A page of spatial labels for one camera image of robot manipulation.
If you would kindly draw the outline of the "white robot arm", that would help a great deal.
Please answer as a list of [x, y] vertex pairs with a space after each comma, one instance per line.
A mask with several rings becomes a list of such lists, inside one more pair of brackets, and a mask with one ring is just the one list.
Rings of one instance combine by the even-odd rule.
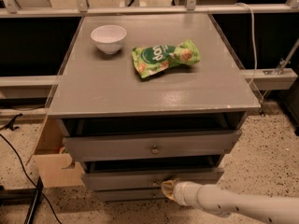
[[238, 194], [217, 185], [177, 179], [164, 181], [161, 187], [163, 194], [179, 205], [215, 216], [227, 217], [237, 213], [266, 224], [299, 224], [298, 198]]

